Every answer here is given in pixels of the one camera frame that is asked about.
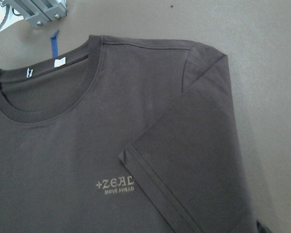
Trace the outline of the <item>brown t-shirt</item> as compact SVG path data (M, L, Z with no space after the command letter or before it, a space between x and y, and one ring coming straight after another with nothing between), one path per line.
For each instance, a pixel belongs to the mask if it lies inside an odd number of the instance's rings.
M228 57L186 40L89 36L0 69L0 233L266 233Z

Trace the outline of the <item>aluminium profile post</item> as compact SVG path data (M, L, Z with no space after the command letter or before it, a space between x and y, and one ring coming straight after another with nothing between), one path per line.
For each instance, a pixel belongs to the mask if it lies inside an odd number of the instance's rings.
M65 0L0 0L0 6L10 5L34 28L67 15Z

